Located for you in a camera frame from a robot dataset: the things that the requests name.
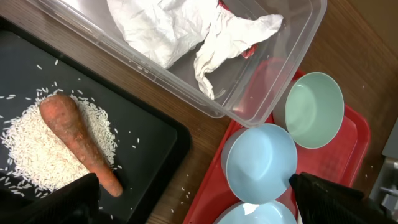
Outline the red strawberry wrapper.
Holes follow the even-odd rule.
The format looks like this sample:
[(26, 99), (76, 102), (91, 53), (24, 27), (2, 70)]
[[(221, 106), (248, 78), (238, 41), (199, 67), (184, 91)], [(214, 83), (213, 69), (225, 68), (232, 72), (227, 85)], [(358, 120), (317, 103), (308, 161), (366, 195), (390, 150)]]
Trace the red strawberry wrapper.
[[(228, 6), (224, 3), (223, 0), (218, 0), (218, 5), (221, 6), (223, 9), (226, 9), (227, 11), (230, 12)], [(246, 49), (245, 51), (243, 51), (241, 53), (242, 57), (244, 59), (248, 59), (255, 53), (257, 48), (258, 48), (258, 44), (254, 44), (254, 45), (250, 46), (250, 48)]]

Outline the white napkin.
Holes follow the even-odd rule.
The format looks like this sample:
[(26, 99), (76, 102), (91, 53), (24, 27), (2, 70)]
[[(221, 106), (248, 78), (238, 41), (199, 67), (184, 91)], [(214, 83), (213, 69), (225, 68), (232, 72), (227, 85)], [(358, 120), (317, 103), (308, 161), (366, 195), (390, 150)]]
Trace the white napkin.
[(284, 19), (280, 14), (244, 19), (223, 9), (218, 0), (108, 0), (107, 4), (124, 40), (163, 68), (201, 44), (193, 67), (200, 91), (211, 99), (213, 86), (205, 75), (276, 34)]

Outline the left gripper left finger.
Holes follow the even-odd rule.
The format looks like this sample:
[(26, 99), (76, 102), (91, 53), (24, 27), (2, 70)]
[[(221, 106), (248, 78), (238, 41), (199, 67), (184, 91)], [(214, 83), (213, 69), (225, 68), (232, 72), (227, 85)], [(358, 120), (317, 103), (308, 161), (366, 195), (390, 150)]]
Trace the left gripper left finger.
[(99, 213), (100, 183), (86, 174), (40, 199), (1, 190), (1, 224), (93, 223)]

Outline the white rice pile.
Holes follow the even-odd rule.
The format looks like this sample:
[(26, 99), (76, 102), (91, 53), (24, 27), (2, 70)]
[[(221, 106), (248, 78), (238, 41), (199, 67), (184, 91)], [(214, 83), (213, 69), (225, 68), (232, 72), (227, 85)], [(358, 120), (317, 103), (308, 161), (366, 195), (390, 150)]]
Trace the white rice pile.
[(133, 210), (136, 178), (127, 176), (133, 167), (122, 160), (122, 129), (112, 106), (101, 98), (113, 93), (59, 60), (1, 60), (1, 186), (42, 199), (89, 173), (40, 115), (40, 103), (56, 94), (76, 102), (89, 135), (123, 183), (122, 196), (104, 193), (101, 209), (109, 210), (111, 218), (126, 219)]

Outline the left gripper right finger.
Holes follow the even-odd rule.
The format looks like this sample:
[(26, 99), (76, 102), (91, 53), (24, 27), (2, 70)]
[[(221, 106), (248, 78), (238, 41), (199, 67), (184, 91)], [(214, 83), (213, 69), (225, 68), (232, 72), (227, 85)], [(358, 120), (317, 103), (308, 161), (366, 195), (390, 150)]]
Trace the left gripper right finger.
[(359, 190), (306, 172), (289, 183), (303, 224), (397, 224)]

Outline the light blue plate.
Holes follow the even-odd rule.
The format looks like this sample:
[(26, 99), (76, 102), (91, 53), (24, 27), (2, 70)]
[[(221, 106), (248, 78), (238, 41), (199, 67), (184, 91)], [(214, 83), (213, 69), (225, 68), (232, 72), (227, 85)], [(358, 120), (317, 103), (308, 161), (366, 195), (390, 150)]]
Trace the light blue plate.
[(296, 224), (292, 212), (282, 203), (265, 204), (238, 202), (227, 208), (214, 224)]

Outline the light blue bowl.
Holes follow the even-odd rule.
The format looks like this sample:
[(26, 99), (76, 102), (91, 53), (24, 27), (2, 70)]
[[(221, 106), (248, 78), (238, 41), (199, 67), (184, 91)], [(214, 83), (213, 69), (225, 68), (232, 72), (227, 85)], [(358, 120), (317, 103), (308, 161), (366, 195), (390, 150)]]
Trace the light blue bowl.
[(221, 168), (233, 194), (243, 202), (265, 204), (289, 188), (297, 148), (290, 134), (265, 123), (232, 134), (221, 152)]

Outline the orange carrot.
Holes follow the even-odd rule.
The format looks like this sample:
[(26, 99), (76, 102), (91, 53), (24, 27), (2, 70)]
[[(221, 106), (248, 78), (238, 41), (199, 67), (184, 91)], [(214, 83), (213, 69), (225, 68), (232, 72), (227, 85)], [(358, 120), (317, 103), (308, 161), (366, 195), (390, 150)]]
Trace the orange carrot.
[(39, 111), (49, 129), (90, 172), (96, 174), (108, 193), (113, 197), (121, 196), (123, 187), (92, 140), (75, 101), (67, 95), (56, 94), (41, 101)]

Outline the green bowl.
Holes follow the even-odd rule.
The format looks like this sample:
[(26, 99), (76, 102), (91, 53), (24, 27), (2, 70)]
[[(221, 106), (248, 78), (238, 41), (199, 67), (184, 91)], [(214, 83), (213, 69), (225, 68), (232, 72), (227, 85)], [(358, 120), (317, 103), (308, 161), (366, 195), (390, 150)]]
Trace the green bowl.
[(325, 73), (312, 72), (289, 83), (272, 116), (299, 146), (318, 149), (336, 136), (344, 110), (337, 82)]

